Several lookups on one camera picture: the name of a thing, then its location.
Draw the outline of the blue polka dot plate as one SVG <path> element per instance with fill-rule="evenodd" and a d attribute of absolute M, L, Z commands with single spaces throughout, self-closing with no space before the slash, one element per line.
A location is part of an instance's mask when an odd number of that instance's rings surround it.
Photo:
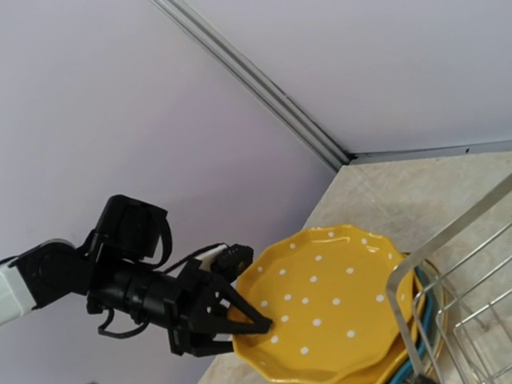
<path fill-rule="evenodd" d="M 415 268 L 415 273 L 419 277 L 419 280 L 423 286 L 425 286 L 428 282 L 427 274 L 422 270 L 421 267 L 417 266 Z M 422 320 L 422 328 L 428 334 L 430 332 L 433 316 L 434 316 L 434 304 L 435 298 L 434 295 L 429 292 L 426 295 L 426 308 L 423 311 L 423 315 L 421 316 Z M 426 353 L 426 344 L 423 341 L 422 337 L 418 337 L 418 340 L 415 343 L 416 350 L 420 358 L 422 358 Z M 414 376 L 414 369 L 411 361 L 407 358 L 406 361 L 400 366 L 400 368 L 395 372 L 394 376 L 388 381 L 389 384 L 403 384 L 408 383 L 412 377 Z"/>

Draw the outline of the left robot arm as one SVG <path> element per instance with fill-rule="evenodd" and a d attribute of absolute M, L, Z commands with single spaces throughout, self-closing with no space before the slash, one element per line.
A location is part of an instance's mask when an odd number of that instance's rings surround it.
<path fill-rule="evenodd" d="M 170 263 L 172 249 L 163 208 L 112 196 L 81 246 L 55 239 L 2 260 L 1 321 L 77 294 L 88 314 L 106 316 L 100 335 L 128 339 L 158 326 L 176 355 L 227 354 L 227 335 L 270 331 L 272 321 L 233 286 L 252 248 L 216 243 Z"/>

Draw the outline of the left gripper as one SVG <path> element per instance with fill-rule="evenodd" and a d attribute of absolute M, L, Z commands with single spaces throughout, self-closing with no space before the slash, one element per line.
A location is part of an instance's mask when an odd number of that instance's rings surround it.
<path fill-rule="evenodd" d="M 273 322 L 258 312 L 222 276 L 188 262 L 173 278 L 145 270 L 132 276 L 124 294 L 127 313 L 136 323 L 160 326 L 170 351 L 208 357 L 234 351 L 218 334 L 266 334 Z"/>

